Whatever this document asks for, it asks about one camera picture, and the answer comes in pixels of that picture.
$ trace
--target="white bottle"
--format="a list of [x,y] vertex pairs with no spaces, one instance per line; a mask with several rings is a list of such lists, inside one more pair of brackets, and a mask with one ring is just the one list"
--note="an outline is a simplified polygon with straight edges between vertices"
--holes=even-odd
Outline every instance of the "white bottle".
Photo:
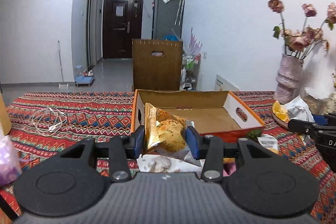
[[187,71],[185,70],[185,68],[183,68],[183,70],[181,70],[181,82],[182,83],[185,82],[186,75],[187,75]]

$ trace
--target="green leaf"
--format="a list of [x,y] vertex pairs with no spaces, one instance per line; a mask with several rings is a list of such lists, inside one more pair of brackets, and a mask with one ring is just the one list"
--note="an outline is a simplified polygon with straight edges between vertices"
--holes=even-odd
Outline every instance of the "green leaf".
[[331,22],[328,22],[328,27],[332,31],[334,29],[334,24],[332,24]]
[[260,137],[261,133],[262,133],[261,129],[254,129],[254,130],[251,130],[246,136],[254,139],[254,138]]
[[280,32],[280,28],[279,28],[279,26],[274,26],[273,31],[275,31],[275,32]]
[[289,37],[285,37],[285,44],[289,46],[291,44]]
[[275,38],[279,39],[279,35],[280,35],[280,33],[279,33],[279,32],[274,32],[274,34],[273,34],[273,37],[275,37]]

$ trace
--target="red patterned tablecloth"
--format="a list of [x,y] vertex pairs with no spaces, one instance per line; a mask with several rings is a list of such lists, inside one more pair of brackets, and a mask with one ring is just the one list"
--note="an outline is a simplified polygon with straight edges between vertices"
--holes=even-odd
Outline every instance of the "red patterned tablecloth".
[[[336,223],[336,180],[335,174],[322,159],[310,141],[306,146],[295,134],[278,126],[271,115],[274,92],[237,92],[236,94],[265,122],[264,133],[278,139],[281,154],[315,175],[320,180],[320,195],[311,215],[321,223]],[[21,157],[23,171],[51,157],[88,136],[96,141],[108,141],[115,135],[130,134],[134,94],[111,93],[26,93],[15,100],[8,113],[13,123],[10,137]],[[53,106],[66,113],[68,122],[51,137],[36,133],[30,117],[41,108]],[[44,121],[45,126],[55,117]],[[137,171],[136,161],[129,161],[131,172]],[[97,170],[108,175],[107,161],[99,160]],[[1,195],[17,214],[21,211],[13,196],[13,187],[1,189]]]

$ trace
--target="purple bag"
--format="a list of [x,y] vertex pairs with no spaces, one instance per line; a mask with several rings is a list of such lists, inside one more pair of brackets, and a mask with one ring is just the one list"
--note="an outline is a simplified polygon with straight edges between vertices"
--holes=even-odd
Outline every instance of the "purple bag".
[[18,153],[11,139],[5,136],[0,139],[0,186],[13,182],[21,173]]

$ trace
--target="doorway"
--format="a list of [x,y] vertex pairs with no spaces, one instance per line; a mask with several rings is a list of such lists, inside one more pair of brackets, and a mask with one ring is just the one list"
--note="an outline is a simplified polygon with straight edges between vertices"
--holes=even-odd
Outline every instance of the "doorway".
[[88,71],[97,65],[96,56],[97,0],[87,0],[86,8],[86,63]]
[[141,38],[143,0],[104,0],[103,58],[132,58],[132,39]]

